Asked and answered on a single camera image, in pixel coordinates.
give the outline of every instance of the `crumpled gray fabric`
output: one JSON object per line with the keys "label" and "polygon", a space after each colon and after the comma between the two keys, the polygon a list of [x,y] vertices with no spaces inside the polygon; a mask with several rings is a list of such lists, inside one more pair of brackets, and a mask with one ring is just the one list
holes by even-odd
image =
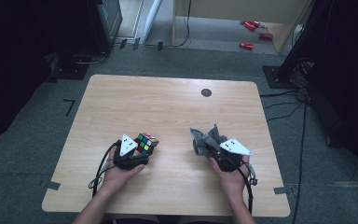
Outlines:
{"label": "crumpled gray fabric", "polygon": [[194,152],[198,156],[206,156],[207,158],[211,157],[211,150],[221,151],[220,143],[226,142],[227,138],[222,135],[219,135],[217,125],[208,133],[202,133],[199,130],[190,128],[191,135],[193,135],[193,148]]}

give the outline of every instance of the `red object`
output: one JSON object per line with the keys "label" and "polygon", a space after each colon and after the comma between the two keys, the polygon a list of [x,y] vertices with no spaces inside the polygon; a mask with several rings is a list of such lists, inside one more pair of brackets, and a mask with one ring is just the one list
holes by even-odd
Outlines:
{"label": "red object", "polygon": [[251,31],[255,30],[255,26],[252,24],[251,21],[246,21],[243,25]]}
{"label": "red object", "polygon": [[240,43],[240,48],[252,50],[253,49],[253,44],[247,43],[247,42],[241,42]]}
{"label": "red object", "polygon": [[261,39],[272,39],[272,34],[270,33],[260,33],[258,38],[261,38]]}
{"label": "red object", "polygon": [[251,21],[251,23],[256,27],[260,27],[260,21]]}

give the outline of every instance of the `gray carpet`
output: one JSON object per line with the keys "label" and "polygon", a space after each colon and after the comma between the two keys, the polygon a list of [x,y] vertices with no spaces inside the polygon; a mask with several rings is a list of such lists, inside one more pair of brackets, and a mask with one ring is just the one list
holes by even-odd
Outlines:
{"label": "gray carpet", "polygon": [[[280,65],[283,61],[280,55],[201,49],[157,51],[142,46],[132,51],[127,46],[114,48],[104,61],[92,64],[84,80],[43,83],[11,127],[0,135],[0,223],[69,223],[75,218],[76,214],[44,212],[41,203],[46,190],[39,185],[51,179],[91,75],[246,80],[255,82],[260,94],[267,94],[282,90],[269,88],[262,65]],[[67,117],[71,103],[63,99],[76,100]],[[262,98],[263,106],[295,101],[291,95]],[[266,118],[288,115],[296,106],[267,108]],[[303,111],[302,105],[290,118],[268,122],[292,214],[257,217],[258,223],[292,221]],[[308,106],[296,223],[358,223],[358,159],[345,148],[327,147],[324,140],[324,129]]]}

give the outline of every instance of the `rubik's cube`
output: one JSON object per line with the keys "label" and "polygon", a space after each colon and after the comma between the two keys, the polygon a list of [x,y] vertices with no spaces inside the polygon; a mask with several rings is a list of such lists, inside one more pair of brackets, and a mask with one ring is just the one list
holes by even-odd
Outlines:
{"label": "rubik's cube", "polygon": [[134,141],[138,144],[136,150],[141,154],[151,155],[154,147],[158,145],[158,140],[150,133],[140,133]]}

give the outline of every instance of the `forearm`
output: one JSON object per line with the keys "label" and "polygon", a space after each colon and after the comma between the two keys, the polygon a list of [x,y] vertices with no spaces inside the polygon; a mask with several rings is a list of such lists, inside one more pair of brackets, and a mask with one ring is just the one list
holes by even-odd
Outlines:
{"label": "forearm", "polygon": [[246,207],[245,202],[241,196],[228,196],[228,204],[231,208],[234,223],[235,224],[253,224],[255,223],[252,214],[249,212]]}
{"label": "forearm", "polygon": [[103,214],[110,202],[111,197],[112,193],[110,193],[109,190],[106,190],[102,185],[73,223],[101,223]]}

